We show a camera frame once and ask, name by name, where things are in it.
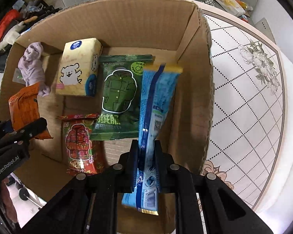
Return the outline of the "orange snack packet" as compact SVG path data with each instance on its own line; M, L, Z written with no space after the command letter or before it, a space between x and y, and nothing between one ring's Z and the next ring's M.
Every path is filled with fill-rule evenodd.
M22 88L9 98L9 111L14 130L20 130L41 118L37 101L39 88L38 82Z

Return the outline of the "red jacket snack packet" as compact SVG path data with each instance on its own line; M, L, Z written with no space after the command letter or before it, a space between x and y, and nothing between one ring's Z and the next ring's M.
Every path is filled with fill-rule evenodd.
M103 142L90 139L98 118L98 113L58 117L62 121L63 147L67 155L68 175L75 176L78 173L95 175L107 168Z

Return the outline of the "lilac cloth bundle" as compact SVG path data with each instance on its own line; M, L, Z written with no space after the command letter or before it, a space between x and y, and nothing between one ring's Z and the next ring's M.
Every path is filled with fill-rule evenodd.
M18 69L21 71L26 87L39 83L38 95L46 97L50 94L51 88L45 83L45 72L41 61L43 51L40 42L31 43L20 58Z

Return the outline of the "green jacket snack packet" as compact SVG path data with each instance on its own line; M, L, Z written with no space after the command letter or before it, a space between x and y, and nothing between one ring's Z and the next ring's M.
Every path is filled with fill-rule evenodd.
M99 57L103 67L101 113L90 139L111 141L138 137L142 74L150 54Z

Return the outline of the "blue yellow long packet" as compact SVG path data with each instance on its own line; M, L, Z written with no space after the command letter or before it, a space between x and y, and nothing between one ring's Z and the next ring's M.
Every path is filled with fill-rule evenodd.
M133 192L124 194L122 205L149 215L158 215L160 191L155 140L166 120L182 71L183 68L179 66L165 63L145 66L143 69L136 178Z

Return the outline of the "yellow bear tissue pack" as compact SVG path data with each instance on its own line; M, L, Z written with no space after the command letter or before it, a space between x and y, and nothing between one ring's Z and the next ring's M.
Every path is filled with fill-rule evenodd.
M55 93L95 96L101 52L102 44L95 37L67 42L59 63Z

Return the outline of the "white goose plush toy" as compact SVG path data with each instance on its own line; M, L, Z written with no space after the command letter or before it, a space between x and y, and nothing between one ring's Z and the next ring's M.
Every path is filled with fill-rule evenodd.
M13 45L17 38L20 37L20 32L25 28L26 24L36 21L38 16L33 16L27 20L22 21L21 23L13 26L4 36L3 40L0 42L0 51L4 49L7 45Z

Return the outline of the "red plastic bag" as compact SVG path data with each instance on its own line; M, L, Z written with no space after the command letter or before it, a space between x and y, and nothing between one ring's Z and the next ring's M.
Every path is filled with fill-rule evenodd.
M0 21L0 39L3 36L4 31L10 25L13 20L18 20L21 18L21 13L15 9L12 9L6 13L6 15Z

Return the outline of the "brown cardboard box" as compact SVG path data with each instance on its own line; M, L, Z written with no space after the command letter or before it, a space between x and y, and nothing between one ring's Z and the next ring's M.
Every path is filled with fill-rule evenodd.
M0 88L0 119L10 118L9 99L21 90L13 73L25 49L34 42L44 47L43 66L49 96L38 99L51 139L35 141L30 159L16 175L44 200L49 201L71 179L64 165L65 139L59 116L99 113L100 126L119 121L118 113L103 106L115 100L112 89L120 86L120 69L111 63L99 66L94 97L62 96L59 62L65 44L95 37L109 56L150 54L154 65L183 69L177 80L166 120L156 124L164 152L175 163L198 174L206 159L214 105L211 33L201 4L187 0L95 0L82 3L35 24L12 46Z

